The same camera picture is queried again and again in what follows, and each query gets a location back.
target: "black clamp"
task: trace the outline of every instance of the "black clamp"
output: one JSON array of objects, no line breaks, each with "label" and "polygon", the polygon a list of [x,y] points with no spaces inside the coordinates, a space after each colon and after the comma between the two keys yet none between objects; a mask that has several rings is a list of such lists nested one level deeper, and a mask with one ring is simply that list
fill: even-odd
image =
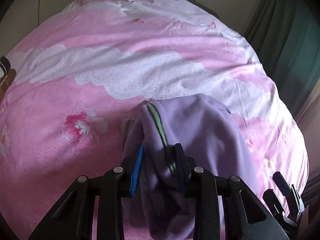
[{"label": "black clamp", "polygon": [[273,217],[281,225],[287,235],[294,237],[297,234],[297,225],[300,221],[302,212],[304,211],[303,201],[294,185],[292,184],[289,186],[279,171],[273,174],[272,179],[287,200],[290,211],[288,217],[286,217],[282,203],[273,189],[267,189],[262,198],[267,204],[271,214],[273,214]]},{"label": "black clamp", "polygon": [[[196,198],[194,240],[220,240],[218,196],[222,196],[227,240],[288,240],[249,187],[236,175],[214,176],[174,146],[175,178],[181,193]],[[102,177],[80,176],[45,215],[29,240],[91,240],[95,197],[100,196],[97,240],[124,240],[121,197],[137,189],[143,147]]]}]

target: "floral pattern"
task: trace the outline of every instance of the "floral pattern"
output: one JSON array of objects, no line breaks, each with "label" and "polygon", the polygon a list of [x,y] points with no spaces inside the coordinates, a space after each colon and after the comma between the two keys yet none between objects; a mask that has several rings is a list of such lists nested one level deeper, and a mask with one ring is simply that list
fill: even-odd
[{"label": "floral pattern", "polygon": [[212,27],[212,28],[214,28],[214,29],[216,29],[216,28],[217,28],[217,26],[216,26],[216,23],[215,23],[215,22],[210,23],[209,27]]},{"label": "floral pattern", "polygon": [[79,7],[81,7],[81,6],[84,5],[84,0],[77,0],[77,1],[75,1],[75,3],[76,3],[77,5],[79,5]]},{"label": "floral pattern", "polygon": [[10,99],[10,94],[6,95],[6,97],[3,99],[1,106],[0,106],[0,114],[2,114],[6,110],[6,108],[8,107],[9,99]]},{"label": "floral pattern", "polygon": [[0,139],[0,152],[3,155],[3,157],[7,157],[8,155],[9,143],[10,143],[10,140],[8,136],[7,125],[4,125],[1,133],[1,139]]},{"label": "floral pattern", "polygon": [[137,23],[144,23],[144,21],[141,21],[140,18],[136,18],[133,20],[133,22],[137,22]]},{"label": "floral pattern", "polygon": [[264,159],[263,162],[264,162],[264,172],[266,176],[272,178],[274,173],[274,169],[272,168],[274,166],[273,162],[271,162],[271,160],[269,159]]},{"label": "floral pattern", "polygon": [[247,144],[247,147],[248,147],[248,149],[249,149],[250,152],[253,152],[253,149],[252,149],[252,147],[253,147],[253,141],[252,141],[252,139],[250,138],[249,135],[247,135],[246,137],[247,137],[247,138],[246,138],[245,142],[246,142],[246,144]]},{"label": "floral pattern", "polygon": [[106,133],[108,124],[103,118],[96,117],[93,110],[83,109],[80,114],[68,115],[61,126],[63,138],[78,144],[98,142],[100,134]]}]

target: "green curtain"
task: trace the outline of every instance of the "green curtain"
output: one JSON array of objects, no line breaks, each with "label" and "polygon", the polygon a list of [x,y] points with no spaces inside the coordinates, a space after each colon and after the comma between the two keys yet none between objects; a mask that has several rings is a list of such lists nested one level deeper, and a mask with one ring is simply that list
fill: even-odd
[{"label": "green curtain", "polygon": [[320,77],[320,27],[302,0],[260,0],[244,37],[295,116]]}]

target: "bed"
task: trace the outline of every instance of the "bed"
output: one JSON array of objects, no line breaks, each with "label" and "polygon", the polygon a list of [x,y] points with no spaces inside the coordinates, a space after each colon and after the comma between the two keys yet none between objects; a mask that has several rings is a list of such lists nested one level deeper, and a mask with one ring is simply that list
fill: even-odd
[{"label": "bed", "polygon": [[[17,76],[0,106],[0,212],[21,240],[76,177],[120,164],[121,124],[150,98],[203,93],[225,104],[251,152],[260,200],[268,188],[281,195],[275,171],[300,194],[305,187],[303,136],[256,53],[186,0],[77,0],[8,59]],[[124,227],[126,239],[150,239]]]}]

